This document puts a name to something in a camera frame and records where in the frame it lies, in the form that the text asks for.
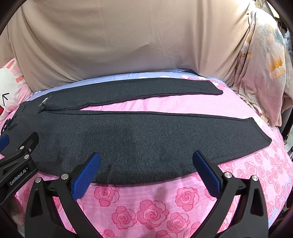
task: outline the silver screw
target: silver screw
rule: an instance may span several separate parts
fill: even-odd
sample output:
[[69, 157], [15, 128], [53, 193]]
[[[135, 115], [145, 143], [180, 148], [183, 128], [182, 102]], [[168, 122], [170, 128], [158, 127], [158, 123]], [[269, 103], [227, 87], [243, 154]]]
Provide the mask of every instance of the silver screw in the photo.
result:
[[68, 174], [62, 174], [61, 175], [61, 179], [65, 180], [68, 179], [69, 175]]
[[253, 175], [252, 180], [255, 181], [255, 182], [258, 181], [258, 177], [256, 175]]
[[37, 177], [36, 179], [35, 179], [35, 182], [36, 183], [39, 183], [39, 182], [41, 182], [42, 181], [42, 178], [40, 178], [40, 177]]
[[230, 172], [225, 172], [224, 176], [228, 179], [232, 178], [232, 174]]

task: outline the cartoon print pillow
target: cartoon print pillow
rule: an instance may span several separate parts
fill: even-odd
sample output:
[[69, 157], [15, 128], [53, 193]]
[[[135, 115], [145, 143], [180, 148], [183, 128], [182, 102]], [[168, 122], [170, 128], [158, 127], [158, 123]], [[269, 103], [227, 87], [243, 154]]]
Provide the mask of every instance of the cartoon print pillow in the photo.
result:
[[0, 123], [32, 94], [13, 58], [0, 69]]

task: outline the textured blue pad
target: textured blue pad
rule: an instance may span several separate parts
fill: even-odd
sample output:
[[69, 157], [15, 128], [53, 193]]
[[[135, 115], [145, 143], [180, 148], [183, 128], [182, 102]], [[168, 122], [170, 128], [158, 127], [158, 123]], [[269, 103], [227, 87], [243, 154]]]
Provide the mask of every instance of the textured blue pad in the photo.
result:
[[82, 169], [78, 177], [72, 183], [71, 195], [76, 201], [78, 198], [82, 198], [87, 191], [90, 183], [94, 179], [96, 173], [100, 169], [101, 158], [99, 154], [94, 154], [91, 160]]
[[198, 151], [193, 153], [192, 161], [210, 195], [216, 198], [220, 198], [221, 182], [205, 159], [200, 155], [200, 153], [198, 153]]
[[9, 144], [9, 136], [4, 135], [0, 138], [0, 152]]

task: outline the mattress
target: mattress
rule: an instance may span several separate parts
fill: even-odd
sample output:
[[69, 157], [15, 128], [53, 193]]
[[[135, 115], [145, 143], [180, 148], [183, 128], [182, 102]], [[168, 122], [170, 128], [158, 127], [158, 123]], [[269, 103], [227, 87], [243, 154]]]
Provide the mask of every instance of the mattress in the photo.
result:
[[[219, 165], [222, 171], [235, 177], [249, 178], [256, 174], [262, 185], [269, 226], [280, 213], [292, 189], [293, 165], [284, 149], [279, 130], [266, 123], [229, 87], [213, 78], [204, 78], [186, 72], [157, 72], [107, 76], [89, 79], [62, 87], [35, 93], [30, 100], [50, 91], [111, 80], [172, 77], [190, 80], [210, 80], [222, 95], [182, 95], [148, 98], [90, 106], [88, 111], [155, 111], [162, 113], [196, 113], [245, 119], [252, 117], [272, 143], [253, 154]], [[16, 194], [25, 211], [34, 179], [56, 179], [42, 172], [36, 174]], [[67, 229], [73, 231], [58, 198], [54, 198], [57, 210]], [[104, 237], [184, 237], [188, 238], [203, 222], [216, 198], [211, 197], [197, 173], [180, 178], [148, 184], [105, 185], [92, 183], [84, 197], [77, 202], [87, 218]], [[226, 229], [239, 202], [239, 196], [223, 222], [220, 231]]]

